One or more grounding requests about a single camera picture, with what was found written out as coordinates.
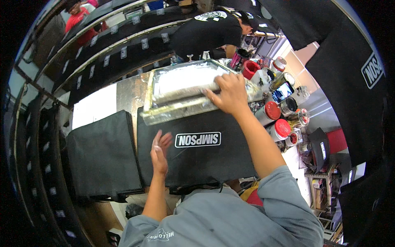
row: black t-shirt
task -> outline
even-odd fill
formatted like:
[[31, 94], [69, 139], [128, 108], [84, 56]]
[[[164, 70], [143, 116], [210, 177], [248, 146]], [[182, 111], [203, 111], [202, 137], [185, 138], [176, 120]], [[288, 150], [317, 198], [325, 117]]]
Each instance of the black t-shirt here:
[[188, 61], [223, 45], [241, 44], [242, 30], [239, 21], [224, 11], [208, 12], [194, 17], [182, 25], [173, 35], [170, 47], [176, 54]]

